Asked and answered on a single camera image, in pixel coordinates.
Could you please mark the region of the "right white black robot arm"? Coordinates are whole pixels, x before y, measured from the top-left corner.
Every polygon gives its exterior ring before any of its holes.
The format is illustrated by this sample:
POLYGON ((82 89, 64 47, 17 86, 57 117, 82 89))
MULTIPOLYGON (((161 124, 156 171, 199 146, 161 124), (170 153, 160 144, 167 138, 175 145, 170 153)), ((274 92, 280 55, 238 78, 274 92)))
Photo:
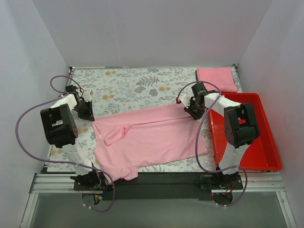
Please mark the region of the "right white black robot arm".
POLYGON ((260 136, 256 114, 252 104, 238 103, 222 95, 221 89, 207 81, 193 81, 186 84, 175 98, 176 103, 184 105, 184 111, 193 119, 201 119, 195 138, 195 158, 198 166, 212 174, 236 174, 245 170, 240 162, 250 145, 260 136), (205 169, 198 155, 198 139, 202 124, 208 113, 213 110, 224 118, 224 133, 227 145, 218 169, 205 169))

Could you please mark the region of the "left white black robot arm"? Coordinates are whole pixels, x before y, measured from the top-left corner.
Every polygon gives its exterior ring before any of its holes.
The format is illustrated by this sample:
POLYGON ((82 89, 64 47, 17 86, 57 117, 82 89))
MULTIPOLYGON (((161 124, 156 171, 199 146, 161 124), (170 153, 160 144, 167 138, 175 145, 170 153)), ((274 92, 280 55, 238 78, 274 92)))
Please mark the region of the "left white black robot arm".
POLYGON ((75 85, 66 86, 67 95, 48 109, 40 111, 41 120, 49 144, 62 150, 72 162, 75 180, 81 186, 95 190, 101 186, 99 173, 93 169, 93 163, 85 156, 77 142, 79 132, 72 111, 78 118, 93 122, 91 92, 84 92, 75 85))

